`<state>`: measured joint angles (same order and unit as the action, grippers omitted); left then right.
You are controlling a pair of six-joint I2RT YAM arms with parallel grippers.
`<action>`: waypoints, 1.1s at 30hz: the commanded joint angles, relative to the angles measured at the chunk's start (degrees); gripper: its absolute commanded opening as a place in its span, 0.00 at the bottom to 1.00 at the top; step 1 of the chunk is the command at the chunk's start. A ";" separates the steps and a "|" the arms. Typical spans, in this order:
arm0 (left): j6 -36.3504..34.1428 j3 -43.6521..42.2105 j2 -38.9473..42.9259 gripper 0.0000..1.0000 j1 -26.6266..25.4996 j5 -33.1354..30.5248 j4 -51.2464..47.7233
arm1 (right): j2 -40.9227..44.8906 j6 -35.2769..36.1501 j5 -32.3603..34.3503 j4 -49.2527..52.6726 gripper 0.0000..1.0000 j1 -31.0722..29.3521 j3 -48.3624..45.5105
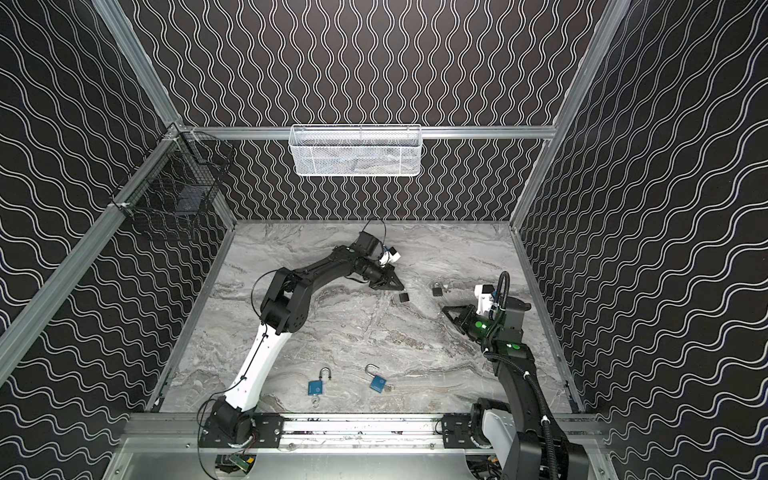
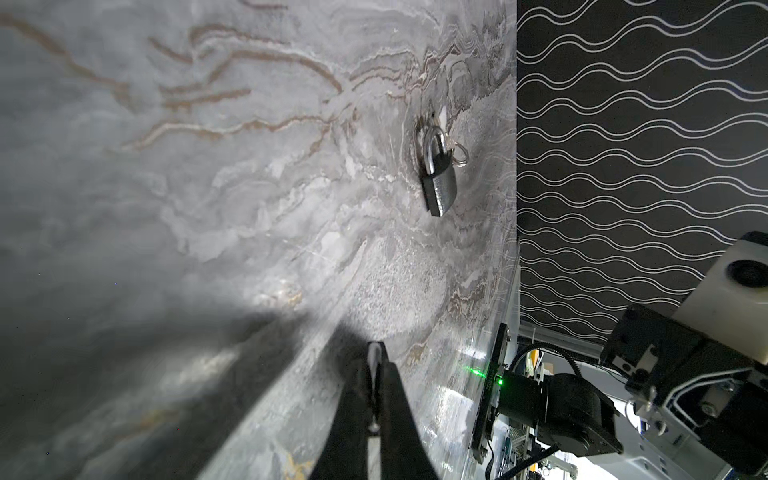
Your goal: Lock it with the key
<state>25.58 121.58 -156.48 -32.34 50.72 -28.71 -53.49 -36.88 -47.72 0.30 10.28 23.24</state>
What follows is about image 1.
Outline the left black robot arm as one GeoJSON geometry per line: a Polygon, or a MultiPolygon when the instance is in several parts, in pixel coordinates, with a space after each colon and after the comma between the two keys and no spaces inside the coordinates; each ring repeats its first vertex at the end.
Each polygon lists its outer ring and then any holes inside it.
{"type": "Polygon", "coordinates": [[[263,385],[283,346],[306,323],[312,295],[350,276],[375,291],[402,292],[405,287],[394,267],[399,258],[396,248],[361,231],[352,244],[336,246],[329,255],[308,266],[275,270],[256,309],[259,324],[253,345],[230,387],[213,395],[204,429],[218,433],[232,445],[250,439],[250,418],[263,385]]]}

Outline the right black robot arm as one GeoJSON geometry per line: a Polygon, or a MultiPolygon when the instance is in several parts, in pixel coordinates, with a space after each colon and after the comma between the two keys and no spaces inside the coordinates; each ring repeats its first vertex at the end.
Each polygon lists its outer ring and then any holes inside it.
{"type": "Polygon", "coordinates": [[[585,448],[571,442],[559,426],[537,376],[532,350],[522,341],[522,323],[532,305],[510,295],[511,277],[478,284],[476,305],[444,306],[442,313],[458,333],[477,344],[506,398],[480,398],[469,419],[443,437],[468,440],[489,454],[474,456],[468,468],[477,479],[586,479],[585,448]]]}

